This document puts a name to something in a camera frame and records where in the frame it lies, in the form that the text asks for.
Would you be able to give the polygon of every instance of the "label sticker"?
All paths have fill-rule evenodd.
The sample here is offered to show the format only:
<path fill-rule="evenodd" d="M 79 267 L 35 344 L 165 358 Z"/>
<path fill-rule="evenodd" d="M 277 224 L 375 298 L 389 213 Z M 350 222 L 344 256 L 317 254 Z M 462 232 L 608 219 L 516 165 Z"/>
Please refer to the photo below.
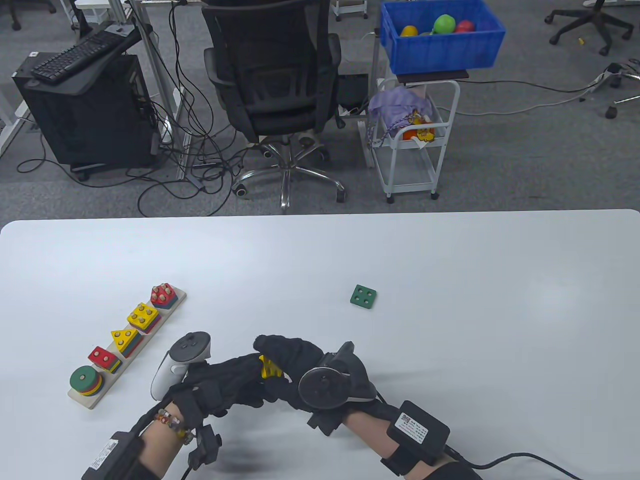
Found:
<path fill-rule="evenodd" d="M 107 457 L 109 456 L 109 454 L 111 452 L 113 452 L 113 449 L 116 447 L 116 445 L 118 445 L 118 440 L 113 440 L 112 438 L 107 442 L 107 444 L 104 446 L 104 448 L 102 449 L 102 451 L 100 452 L 100 454 L 98 455 L 98 458 L 96 458 L 93 463 L 90 465 L 90 467 L 94 470 L 97 470 L 98 468 L 100 468 L 100 466 L 103 464 L 103 462 L 107 459 Z"/>
<path fill-rule="evenodd" d="M 425 427 L 423 427 L 418 422 L 413 420 L 406 413 L 400 414 L 400 418 L 396 420 L 396 428 L 406 433 L 408 436 L 410 436 L 419 444 L 421 444 L 424 441 L 424 438 L 427 436 L 427 433 L 429 433 L 429 430 L 427 430 Z"/>

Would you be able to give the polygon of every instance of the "beaded bracelet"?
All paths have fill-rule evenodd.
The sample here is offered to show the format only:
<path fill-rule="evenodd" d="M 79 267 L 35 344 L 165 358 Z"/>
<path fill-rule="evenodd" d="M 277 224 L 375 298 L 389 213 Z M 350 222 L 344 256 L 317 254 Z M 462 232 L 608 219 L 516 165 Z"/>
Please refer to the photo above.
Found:
<path fill-rule="evenodd" d="M 179 419 L 175 418 L 172 414 L 166 411 L 164 408 L 158 410 L 158 413 L 154 417 L 160 423 L 167 425 L 171 430 L 175 432 L 184 445 L 188 445 L 193 440 L 193 434 L 189 430 L 182 428 L 182 423 Z"/>

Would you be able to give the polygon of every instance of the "red ball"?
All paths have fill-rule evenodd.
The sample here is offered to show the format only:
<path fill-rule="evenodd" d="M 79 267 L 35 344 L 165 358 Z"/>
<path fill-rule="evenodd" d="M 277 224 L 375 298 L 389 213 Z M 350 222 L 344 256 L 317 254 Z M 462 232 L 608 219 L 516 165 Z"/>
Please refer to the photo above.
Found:
<path fill-rule="evenodd" d="M 462 20 L 456 27 L 456 33 L 468 33 L 476 31 L 476 25 L 471 20 Z"/>

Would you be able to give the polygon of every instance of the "blue plastic crate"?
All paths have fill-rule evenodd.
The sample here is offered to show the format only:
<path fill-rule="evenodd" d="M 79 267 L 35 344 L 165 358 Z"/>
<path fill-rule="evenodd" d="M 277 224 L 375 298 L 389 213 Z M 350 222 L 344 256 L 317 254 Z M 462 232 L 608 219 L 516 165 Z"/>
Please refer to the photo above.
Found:
<path fill-rule="evenodd" d="M 419 33 L 431 31 L 436 19 L 445 13 L 456 22 L 471 20 L 476 31 L 400 37 L 407 25 L 414 25 Z M 482 0 L 385 2 L 381 23 L 380 43 L 396 75 L 490 68 L 506 33 Z"/>

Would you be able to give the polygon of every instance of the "purple cloth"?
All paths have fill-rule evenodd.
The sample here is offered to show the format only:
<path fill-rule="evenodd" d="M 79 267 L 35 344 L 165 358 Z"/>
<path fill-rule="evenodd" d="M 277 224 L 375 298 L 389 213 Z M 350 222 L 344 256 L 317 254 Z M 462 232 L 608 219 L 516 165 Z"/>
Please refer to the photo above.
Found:
<path fill-rule="evenodd" d="M 379 92 L 369 102 L 371 118 L 377 120 L 378 116 L 382 116 L 391 136 L 410 124 L 408 117 L 413 113 L 413 110 L 417 110 L 420 115 L 426 116 L 430 120 L 433 117 L 431 102 L 403 86 Z"/>

